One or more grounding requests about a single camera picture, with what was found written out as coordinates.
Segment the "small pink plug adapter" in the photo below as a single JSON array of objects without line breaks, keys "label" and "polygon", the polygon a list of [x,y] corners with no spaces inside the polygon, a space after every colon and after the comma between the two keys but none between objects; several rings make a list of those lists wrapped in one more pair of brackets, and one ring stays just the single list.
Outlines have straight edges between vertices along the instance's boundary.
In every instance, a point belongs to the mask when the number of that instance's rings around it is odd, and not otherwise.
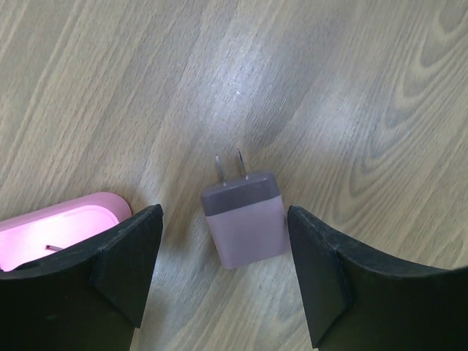
[{"label": "small pink plug adapter", "polygon": [[201,203],[221,264],[226,269],[282,255],[290,248],[287,216],[276,176],[248,173],[237,151],[243,175],[225,178],[215,156],[221,182],[205,188]]}]

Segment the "pink triangular power strip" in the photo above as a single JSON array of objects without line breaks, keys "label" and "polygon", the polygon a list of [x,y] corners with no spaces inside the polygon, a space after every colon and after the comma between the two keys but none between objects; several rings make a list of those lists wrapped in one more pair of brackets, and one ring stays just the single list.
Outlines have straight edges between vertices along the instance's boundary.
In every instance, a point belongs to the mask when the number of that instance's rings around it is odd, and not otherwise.
[{"label": "pink triangular power strip", "polygon": [[1,269],[48,256],[100,234],[132,215],[126,200],[97,192],[1,221]]}]

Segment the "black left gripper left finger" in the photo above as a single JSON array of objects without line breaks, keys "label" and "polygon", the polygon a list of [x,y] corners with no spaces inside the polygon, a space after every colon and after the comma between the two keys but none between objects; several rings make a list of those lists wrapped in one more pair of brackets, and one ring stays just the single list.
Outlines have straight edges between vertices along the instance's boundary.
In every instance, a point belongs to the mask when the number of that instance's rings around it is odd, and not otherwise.
[{"label": "black left gripper left finger", "polygon": [[1,273],[2,350],[129,350],[163,231],[161,205]]}]

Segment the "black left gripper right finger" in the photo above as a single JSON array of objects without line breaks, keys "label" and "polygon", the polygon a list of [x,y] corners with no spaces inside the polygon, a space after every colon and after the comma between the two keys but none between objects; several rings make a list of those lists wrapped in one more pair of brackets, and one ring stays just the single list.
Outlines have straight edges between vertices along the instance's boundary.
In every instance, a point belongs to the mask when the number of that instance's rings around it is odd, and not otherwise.
[{"label": "black left gripper right finger", "polygon": [[465,350],[467,269],[381,252],[307,210],[287,212],[312,346],[319,350]]}]

